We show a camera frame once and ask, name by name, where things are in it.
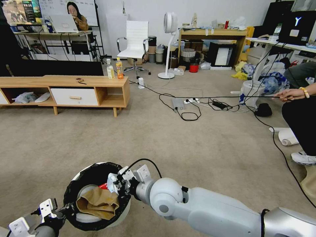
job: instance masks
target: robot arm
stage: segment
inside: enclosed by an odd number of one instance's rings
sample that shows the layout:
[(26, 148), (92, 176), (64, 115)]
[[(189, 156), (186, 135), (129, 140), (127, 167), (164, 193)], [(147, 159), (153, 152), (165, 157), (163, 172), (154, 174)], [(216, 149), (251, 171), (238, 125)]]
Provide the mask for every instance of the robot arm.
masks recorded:
[[(189, 189), (170, 178), (154, 180), (147, 165), (134, 171), (126, 166), (118, 174), (109, 174), (107, 186), (111, 192), (134, 195), (167, 220), (182, 219), (213, 237), (313, 237), (316, 233), (316, 220), (311, 217), (280, 207), (262, 217), (231, 197)], [(35, 228), (34, 215), (21, 217), (9, 224), (9, 236), (57, 237), (67, 212), (73, 215), (74, 210), (71, 204), (57, 210), (55, 200), (48, 199), (35, 212), (42, 216), (39, 226)]]
[(262, 226), (261, 215), (236, 199), (203, 188), (189, 189), (170, 178), (154, 181), (147, 165), (133, 171), (134, 175), (131, 171), (124, 173), (126, 169), (119, 173), (129, 185), (121, 187), (134, 190), (132, 183), (136, 184), (136, 198), (150, 205), (157, 214), (168, 220), (180, 218), (205, 234), (214, 237), (315, 236), (316, 220), (298, 212), (276, 208), (264, 216)]

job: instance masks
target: bracelet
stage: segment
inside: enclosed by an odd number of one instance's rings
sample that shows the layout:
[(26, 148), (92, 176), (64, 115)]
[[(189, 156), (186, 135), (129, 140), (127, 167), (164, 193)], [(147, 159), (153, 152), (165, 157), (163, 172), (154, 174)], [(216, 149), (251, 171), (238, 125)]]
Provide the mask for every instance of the bracelet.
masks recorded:
[(299, 89), (304, 91), (305, 97), (309, 98), (309, 93), (307, 92), (307, 90), (305, 89), (305, 87), (300, 87)]

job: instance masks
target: clear plastic bottle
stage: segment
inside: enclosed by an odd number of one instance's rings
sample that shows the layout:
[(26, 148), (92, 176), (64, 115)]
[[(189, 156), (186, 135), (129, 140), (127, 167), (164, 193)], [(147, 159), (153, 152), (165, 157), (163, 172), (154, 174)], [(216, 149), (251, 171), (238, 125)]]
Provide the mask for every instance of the clear plastic bottle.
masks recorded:
[(106, 70), (108, 72), (108, 77), (109, 79), (114, 79), (114, 69), (113, 66), (111, 65), (111, 59), (106, 59), (106, 63), (108, 66), (106, 67)]
[(116, 69), (117, 69), (117, 74), (118, 74), (118, 79), (123, 79), (124, 75), (123, 75), (123, 63), (122, 61), (119, 59), (119, 57), (116, 58)]

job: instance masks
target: red bucket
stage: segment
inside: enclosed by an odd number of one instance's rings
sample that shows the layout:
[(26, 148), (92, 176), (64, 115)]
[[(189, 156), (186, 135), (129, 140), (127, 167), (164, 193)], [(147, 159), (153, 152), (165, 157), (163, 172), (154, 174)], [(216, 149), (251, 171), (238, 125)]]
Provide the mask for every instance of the red bucket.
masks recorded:
[(198, 72), (198, 64), (191, 64), (189, 72)]

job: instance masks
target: floor fan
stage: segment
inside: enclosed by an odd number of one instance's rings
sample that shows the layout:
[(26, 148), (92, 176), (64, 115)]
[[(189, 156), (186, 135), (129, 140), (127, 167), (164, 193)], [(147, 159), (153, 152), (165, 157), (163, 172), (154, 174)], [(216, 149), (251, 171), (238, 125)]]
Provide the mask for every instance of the floor fan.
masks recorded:
[(168, 52), (167, 52), (167, 59), (166, 59), (166, 70), (165, 70), (165, 72), (161, 72), (161, 73), (158, 74), (158, 77), (162, 78), (162, 79), (174, 78), (174, 74), (168, 72), (168, 66), (169, 66), (170, 46), (171, 46), (172, 40), (174, 39), (174, 37), (176, 35), (177, 27), (178, 27), (177, 15), (174, 12), (166, 13), (165, 14), (165, 18), (164, 18), (164, 29), (165, 29), (165, 33), (171, 33), (171, 38), (170, 38), (169, 43), (168, 43)]

